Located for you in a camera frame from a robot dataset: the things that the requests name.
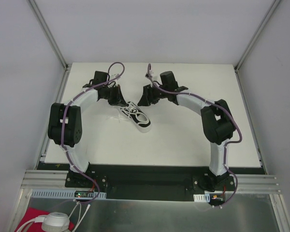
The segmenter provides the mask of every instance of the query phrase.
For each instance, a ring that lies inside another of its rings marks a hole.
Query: black and white shoe
[[[133,102],[129,101],[128,106],[119,107],[118,111],[124,117],[129,118],[140,132],[150,131],[151,123],[149,118]]]

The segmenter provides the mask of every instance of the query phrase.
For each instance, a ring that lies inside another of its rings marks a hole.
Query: white wall
[[[24,0],[0,1],[0,232],[33,168],[63,69]]]
[[[282,184],[290,213],[290,0],[283,0],[240,70],[270,174]]]
[[[236,64],[273,0],[37,0],[72,62]]]

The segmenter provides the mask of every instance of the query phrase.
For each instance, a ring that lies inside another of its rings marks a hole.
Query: metal frame
[[[58,44],[56,43],[38,5],[36,4],[35,0],[27,0],[29,6],[31,7],[34,15],[38,23],[40,24],[47,40],[50,43],[50,46],[54,50],[58,60],[60,61],[62,67],[65,69],[65,73],[62,77],[60,87],[58,88],[58,94],[56,97],[56,101],[60,101],[65,89],[65,85],[69,76],[70,72],[70,65],[66,63]],[[247,106],[245,93],[243,92],[243,88],[240,83],[240,79],[238,77],[238,70],[242,67],[243,63],[245,62],[249,52],[252,50],[254,44],[256,43],[257,39],[259,38],[260,34],[262,33],[263,29],[267,25],[269,19],[277,9],[277,6],[280,4],[281,0],[274,0],[271,4],[269,10],[267,11],[266,15],[264,16],[263,20],[261,21],[260,25],[258,26],[256,32],[252,36],[249,44],[247,45],[243,55],[241,56],[239,62],[235,66],[235,73],[238,80],[238,84],[241,90],[241,94],[244,100],[245,108],[247,111],[249,123],[251,125],[253,136],[255,140],[256,147],[259,150],[259,145],[256,140],[253,126],[251,123],[251,118],[249,115],[249,108]],[[48,146],[48,138],[45,134],[43,141],[41,142],[41,150],[39,153],[39,159],[37,165],[40,161],[41,155],[44,154],[47,150]],[[66,180],[67,171],[38,171],[38,170],[28,170],[25,173],[25,177],[23,179],[23,183],[21,185],[21,189],[19,192],[18,201],[14,207],[13,211],[13,220],[11,220],[9,224],[8,231],[14,231],[15,227],[17,226],[18,222],[22,218],[24,212],[27,209],[29,199],[31,197],[33,189],[61,189],[65,191],[64,185]],[[273,209],[275,212],[276,220],[279,225],[279,229],[284,232],[290,232],[290,219],[289,215],[285,208],[285,203],[283,196],[281,195],[281,188],[277,182],[277,179],[273,175],[253,175],[253,174],[239,174],[238,175],[238,194],[269,194]]]

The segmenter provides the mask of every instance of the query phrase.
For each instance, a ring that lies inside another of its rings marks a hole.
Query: white table surface
[[[96,70],[107,72],[110,63],[73,63],[62,102],[71,99],[92,79]],[[137,103],[147,63],[125,63],[119,80],[126,101]],[[260,167],[242,96],[232,65],[153,63],[154,75],[173,71],[179,86],[210,100],[224,99],[243,134],[240,144],[231,144],[231,167]],[[111,74],[120,73],[115,65]],[[129,120],[118,119],[118,111],[101,99],[82,114],[81,146],[92,164],[208,166],[210,144],[202,128],[201,117],[167,99],[150,107],[141,107],[152,123],[148,133],[139,132]],[[235,132],[232,138],[238,139]],[[45,162],[68,163],[63,151],[51,140]]]

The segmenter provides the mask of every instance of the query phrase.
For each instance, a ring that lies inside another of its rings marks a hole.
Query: shoe
[[[124,117],[130,119],[140,132],[146,133],[150,131],[151,123],[149,118],[133,102],[129,101],[128,106],[119,107],[118,111]]]

